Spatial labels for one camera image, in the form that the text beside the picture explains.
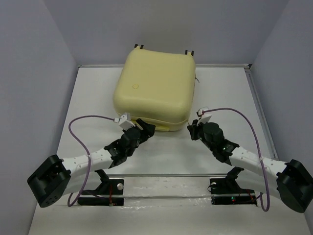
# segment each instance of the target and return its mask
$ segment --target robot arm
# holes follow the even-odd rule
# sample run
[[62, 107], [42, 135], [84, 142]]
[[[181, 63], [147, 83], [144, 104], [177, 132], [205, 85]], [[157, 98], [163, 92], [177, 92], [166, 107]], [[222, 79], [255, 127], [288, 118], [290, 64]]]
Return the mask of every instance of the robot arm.
[[[191, 140], [202, 141], [220, 162], [234, 166], [226, 180], [239, 188], [266, 193], [260, 158], [224, 138], [218, 124], [209, 122], [207, 108], [200, 109], [198, 119], [188, 125]], [[262, 158], [268, 177], [269, 192], [296, 212], [304, 212], [313, 199], [313, 178], [296, 160], [289, 163]]]
[[[124, 134], [120, 139], [90, 154], [90, 171], [95, 171], [106, 180], [103, 169], [109, 169], [125, 162], [132, 156], [140, 144], [152, 137], [155, 126], [137, 119], [139, 126], [130, 121], [129, 114], [116, 118]], [[62, 195], [76, 192], [81, 188], [80, 176], [88, 170], [89, 159], [86, 155], [60, 159], [57, 155], [48, 157], [28, 178], [27, 183], [34, 193], [40, 207], [48, 207], [60, 199]]]

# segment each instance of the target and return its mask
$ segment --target black mount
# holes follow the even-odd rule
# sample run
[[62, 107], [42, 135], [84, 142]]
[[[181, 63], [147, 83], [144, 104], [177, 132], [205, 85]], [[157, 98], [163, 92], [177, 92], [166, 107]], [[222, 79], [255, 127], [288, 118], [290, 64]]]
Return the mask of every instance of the black mount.
[[57, 155], [48, 157], [40, 167], [27, 179], [30, 189], [40, 207], [48, 207], [63, 195], [70, 179]]
[[296, 160], [286, 163], [282, 173], [277, 173], [277, 190], [281, 200], [292, 210], [303, 213], [313, 199], [313, 178]]
[[200, 123], [197, 125], [198, 120], [192, 121], [191, 125], [187, 126], [190, 133], [191, 140], [201, 140], [205, 146], [207, 146], [213, 153], [213, 156], [221, 163], [230, 164], [229, 156], [232, 155], [232, 151], [238, 148], [239, 145], [229, 140], [226, 140], [223, 134], [223, 130], [218, 124], [214, 122], [207, 122], [205, 124]]

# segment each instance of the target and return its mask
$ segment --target white cable connector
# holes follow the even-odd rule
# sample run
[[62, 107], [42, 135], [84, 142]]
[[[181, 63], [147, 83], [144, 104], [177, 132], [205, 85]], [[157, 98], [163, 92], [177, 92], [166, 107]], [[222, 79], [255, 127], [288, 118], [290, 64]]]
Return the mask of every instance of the white cable connector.
[[210, 113], [204, 113], [205, 111], [208, 111], [209, 108], [208, 107], [203, 107], [203, 108], [200, 108], [198, 111], [197, 111], [197, 115], [199, 117], [199, 120], [197, 122], [197, 126], [200, 124], [200, 123], [207, 123], [210, 121], [211, 117], [212, 117], [212, 114]]
[[114, 122], [118, 123], [118, 125], [125, 131], [135, 126], [131, 121], [130, 113], [124, 113], [120, 118], [114, 118]]

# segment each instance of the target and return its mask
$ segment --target black bracket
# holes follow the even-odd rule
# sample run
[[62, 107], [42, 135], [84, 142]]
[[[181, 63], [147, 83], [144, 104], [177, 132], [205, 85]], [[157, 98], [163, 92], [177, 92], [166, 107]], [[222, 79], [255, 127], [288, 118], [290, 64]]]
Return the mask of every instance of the black bracket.
[[51, 206], [60, 199], [70, 180], [70, 173], [58, 155], [52, 155], [27, 179], [40, 207]]
[[277, 173], [277, 190], [281, 200], [292, 210], [304, 213], [313, 199], [313, 178], [296, 160], [286, 163], [282, 173]]
[[81, 206], [123, 206], [124, 179], [102, 182], [95, 190], [85, 190], [77, 203]]

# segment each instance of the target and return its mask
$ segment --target yellow box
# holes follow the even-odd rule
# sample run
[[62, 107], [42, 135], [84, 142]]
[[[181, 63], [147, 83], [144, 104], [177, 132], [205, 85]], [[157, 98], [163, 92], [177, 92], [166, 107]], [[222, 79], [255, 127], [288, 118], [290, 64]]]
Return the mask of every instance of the yellow box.
[[113, 103], [121, 115], [176, 131], [188, 121], [196, 65], [191, 53], [170, 54], [136, 47], [127, 57], [116, 85]]

